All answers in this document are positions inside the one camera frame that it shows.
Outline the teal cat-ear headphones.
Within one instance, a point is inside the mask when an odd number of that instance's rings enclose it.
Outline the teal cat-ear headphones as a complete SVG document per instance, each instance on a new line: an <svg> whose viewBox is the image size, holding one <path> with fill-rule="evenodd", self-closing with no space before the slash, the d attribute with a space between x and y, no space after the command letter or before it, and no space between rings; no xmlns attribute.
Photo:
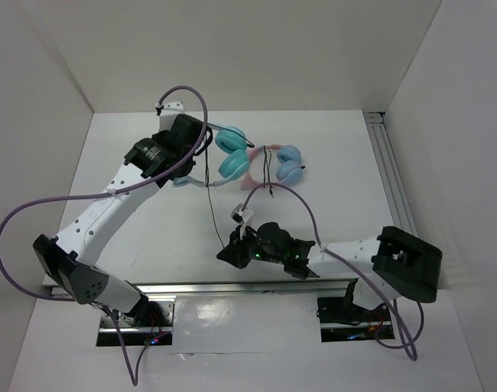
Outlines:
<svg viewBox="0 0 497 392"><path fill-rule="evenodd" d="M222 179L214 182L210 182L209 180L201 181L187 175L174 179L173 188L180 188L186 185L194 185L200 188L220 187L238 180L250 168L251 161L247 149L255 145L246 138L243 131L237 127L223 126L217 123L208 123L208 127L211 130L218 131L215 138L215 145L227 154L226 159L218 168L218 173Z"/></svg>

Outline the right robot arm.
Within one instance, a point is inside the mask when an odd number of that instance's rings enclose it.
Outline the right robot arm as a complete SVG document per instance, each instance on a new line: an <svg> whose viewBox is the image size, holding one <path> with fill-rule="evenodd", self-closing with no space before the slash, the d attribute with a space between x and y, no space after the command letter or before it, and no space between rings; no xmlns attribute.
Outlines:
<svg viewBox="0 0 497 392"><path fill-rule="evenodd" d="M395 226L385 226L377 237L319 245L302 240L268 222L258 229L239 225L229 243L216 258L237 269L251 261L281 265L290 276L305 280L354 273L355 286L343 301L352 320L363 319L384 302L398 297L419 303L433 303L441 273L442 251Z"/></svg>

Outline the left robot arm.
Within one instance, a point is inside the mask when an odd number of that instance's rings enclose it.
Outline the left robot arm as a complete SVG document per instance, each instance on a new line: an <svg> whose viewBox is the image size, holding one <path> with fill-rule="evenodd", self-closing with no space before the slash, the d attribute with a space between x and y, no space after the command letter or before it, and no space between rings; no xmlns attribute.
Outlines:
<svg viewBox="0 0 497 392"><path fill-rule="evenodd" d="M155 312L139 288L103 271L96 263L110 239L142 203L169 180L190 173L192 159L170 175L157 178L185 155L194 155L202 142L202 129L202 121L187 114L163 114L159 132L133 145L103 198L92 202L53 237L42 234L34 241L33 249L46 274L78 304L116 310L131 326L144 323Z"/></svg>

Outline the pink blue cat-ear headphones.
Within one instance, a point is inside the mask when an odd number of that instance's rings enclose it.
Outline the pink blue cat-ear headphones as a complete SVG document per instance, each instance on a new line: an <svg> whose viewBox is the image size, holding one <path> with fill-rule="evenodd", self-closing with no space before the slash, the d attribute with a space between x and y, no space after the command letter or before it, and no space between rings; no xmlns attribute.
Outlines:
<svg viewBox="0 0 497 392"><path fill-rule="evenodd" d="M302 154L294 145L261 145L248 149L249 163L253 163L260 155L264 158L263 179L257 180L248 170L240 180L240 190L252 190L257 185L272 188L271 182L285 186L298 184L303 177L306 166L302 162ZM272 157L278 160L279 166L274 176L270 173Z"/></svg>

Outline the aluminium front rail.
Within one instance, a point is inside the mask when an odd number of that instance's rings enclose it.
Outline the aluminium front rail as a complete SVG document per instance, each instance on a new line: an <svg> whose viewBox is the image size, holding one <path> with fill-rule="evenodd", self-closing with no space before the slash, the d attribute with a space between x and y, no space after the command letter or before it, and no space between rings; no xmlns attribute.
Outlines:
<svg viewBox="0 0 497 392"><path fill-rule="evenodd" d="M329 295L344 295L353 281L346 279L310 279L275 282L240 283L156 283L138 284L134 292L150 298L178 295L236 295L236 294L285 294L306 292L327 292Z"/></svg>

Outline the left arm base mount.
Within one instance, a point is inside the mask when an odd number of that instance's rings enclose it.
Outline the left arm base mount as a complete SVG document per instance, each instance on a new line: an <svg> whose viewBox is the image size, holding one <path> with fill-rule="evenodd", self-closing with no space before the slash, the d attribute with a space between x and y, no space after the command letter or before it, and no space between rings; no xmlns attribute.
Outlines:
<svg viewBox="0 0 497 392"><path fill-rule="evenodd" d="M169 346L173 341L175 296L151 296L147 314L141 321L118 315L118 326L125 346L140 347L149 343L152 346ZM118 347L120 342L112 319L104 311L101 313L96 340L97 347Z"/></svg>

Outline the aluminium side rail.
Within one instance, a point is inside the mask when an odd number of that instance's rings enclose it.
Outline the aluminium side rail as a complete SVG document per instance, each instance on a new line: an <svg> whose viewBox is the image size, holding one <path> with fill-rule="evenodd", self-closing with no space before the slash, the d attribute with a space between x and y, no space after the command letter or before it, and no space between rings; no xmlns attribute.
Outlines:
<svg viewBox="0 0 497 392"><path fill-rule="evenodd" d="M415 219L402 182L393 145L381 112L364 112L366 128L395 226L419 237Z"/></svg>

